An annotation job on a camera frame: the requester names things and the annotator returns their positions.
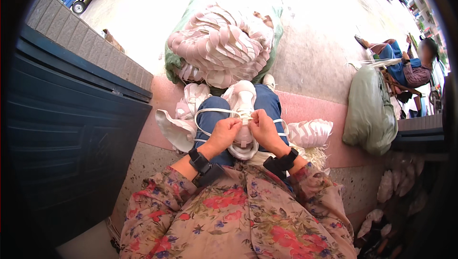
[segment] black wrist device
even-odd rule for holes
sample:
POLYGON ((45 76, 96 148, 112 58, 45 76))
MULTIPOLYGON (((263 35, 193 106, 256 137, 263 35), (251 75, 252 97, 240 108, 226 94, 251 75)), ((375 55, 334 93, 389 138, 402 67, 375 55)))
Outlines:
POLYGON ((286 179, 286 171, 294 166, 294 160, 299 155, 299 152, 294 148, 291 148, 289 154, 282 156, 281 158, 272 158, 271 156, 264 162, 263 166, 274 175, 278 176, 279 179, 286 179))
POLYGON ((190 150, 188 154, 191 157, 189 163, 202 176, 198 181, 200 186, 209 185, 224 173, 224 169, 220 165, 208 162, 208 159, 196 148, 190 150))

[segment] blue metal door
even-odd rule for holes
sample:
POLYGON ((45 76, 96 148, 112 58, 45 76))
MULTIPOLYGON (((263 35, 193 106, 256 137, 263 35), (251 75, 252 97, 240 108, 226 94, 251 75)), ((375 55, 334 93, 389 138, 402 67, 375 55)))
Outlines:
POLYGON ((10 72, 8 146, 53 246, 111 214, 150 98, 33 29, 22 31, 10 72))

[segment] tricycle wheel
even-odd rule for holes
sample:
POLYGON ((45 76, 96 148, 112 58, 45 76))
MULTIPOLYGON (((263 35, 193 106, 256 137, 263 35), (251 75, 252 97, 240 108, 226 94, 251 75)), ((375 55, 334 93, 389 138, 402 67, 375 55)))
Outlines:
POLYGON ((72 5, 72 10, 76 14, 82 14, 86 10, 86 4, 82 0, 75 1, 72 5))

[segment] hand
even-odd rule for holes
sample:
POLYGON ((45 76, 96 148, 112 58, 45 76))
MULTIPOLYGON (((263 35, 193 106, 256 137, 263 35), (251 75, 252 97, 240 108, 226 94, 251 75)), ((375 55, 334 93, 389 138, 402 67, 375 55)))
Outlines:
POLYGON ((208 141, 200 146, 198 151, 201 152, 208 160, 210 160, 232 144, 235 136, 238 134, 241 128, 241 119, 227 118, 219 120, 216 123, 212 135, 208 141))
POLYGON ((261 146, 277 157, 289 154, 291 148, 278 136, 275 123, 271 117, 267 116, 264 109, 259 109, 251 113, 251 117, 253 119, 250 121, 249 128, 261 146))

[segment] pavement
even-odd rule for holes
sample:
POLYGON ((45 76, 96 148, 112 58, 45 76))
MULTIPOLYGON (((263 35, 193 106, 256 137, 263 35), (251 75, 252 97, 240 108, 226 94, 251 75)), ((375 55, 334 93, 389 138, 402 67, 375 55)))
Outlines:
MULTIPOLYGON (((127 199, 140 188, 143 177, 175 162, 177 156, 154 121, 156 109, 175 113, 182 86, 164 76, 164 44, 180 20, 189 0, 91 0, 81 15, 96 31, 107 28, 125 53, 155 75, 152 114, 146 121, 131 160, 128 175, 116 203, 113 222, 120 228, 127 199)), ((346 185, 346 213, 358 230, 364 216, 376 204, 383 174, 383 159, 341 141, 348 94, 356 70, 346 62, 368 59, 369 54, 353 38, 373 43, 405 38, 420 32, 413 16, 398 0, 282 0, 284 28, 277 58, 270 72, 278 86, 286 122, 322 118, 334 121, 328 167, 337 182, 346 185)))

